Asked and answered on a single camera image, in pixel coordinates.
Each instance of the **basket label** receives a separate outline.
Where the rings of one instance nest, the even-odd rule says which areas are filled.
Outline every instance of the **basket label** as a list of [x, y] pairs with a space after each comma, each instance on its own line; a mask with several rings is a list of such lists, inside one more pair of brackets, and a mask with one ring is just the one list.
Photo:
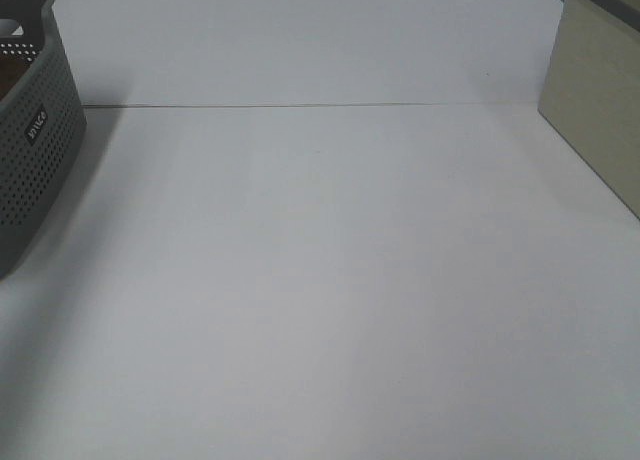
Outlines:
[[36, 143], [38, 137], [42, 133], [44, 126], [47, 124], [47, 120], [49, 120], [49, 115], [44, 108], [44, 105], [40, 105], [38, 108], [38, 112], [27, 125], [27, 129], [24, 131], [24, 136], [27, 138], [31, 145]]

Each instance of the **basket handle hole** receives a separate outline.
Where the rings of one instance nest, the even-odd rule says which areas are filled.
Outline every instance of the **basket handle hole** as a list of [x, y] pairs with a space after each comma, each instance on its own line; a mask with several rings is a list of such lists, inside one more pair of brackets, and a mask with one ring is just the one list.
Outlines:
[[0, 18], [0, 37], [20, 38], [24, 30], [20, 23], [9, 18]]

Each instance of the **cardboard box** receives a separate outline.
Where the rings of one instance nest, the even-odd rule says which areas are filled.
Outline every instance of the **cardboard box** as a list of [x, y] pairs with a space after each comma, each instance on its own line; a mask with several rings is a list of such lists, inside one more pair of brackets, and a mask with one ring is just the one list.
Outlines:
[[640, 0], [565, 0], [539, 111], [640, 218]]

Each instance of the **white surface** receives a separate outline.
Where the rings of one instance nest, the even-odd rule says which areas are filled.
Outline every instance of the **white surface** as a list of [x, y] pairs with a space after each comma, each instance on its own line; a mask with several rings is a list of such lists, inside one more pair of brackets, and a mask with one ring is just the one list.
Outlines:
[[534, 105], [88, 117], [3, 460], [637, 458], [640, 226]]
[[535, 102], [559, 0], [57, 0], [85, 104]]

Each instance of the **gray plastic basket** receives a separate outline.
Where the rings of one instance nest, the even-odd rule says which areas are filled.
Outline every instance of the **gray plastic basket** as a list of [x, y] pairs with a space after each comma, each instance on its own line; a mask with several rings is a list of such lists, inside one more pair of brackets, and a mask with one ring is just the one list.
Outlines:
[[0, 278], [16, 266], [51, 208], [86, 130], [52, 4], [0, 0], [0, 18], [23, 30], [0, 38], [0, 55], [29, 62], [0, 100]]

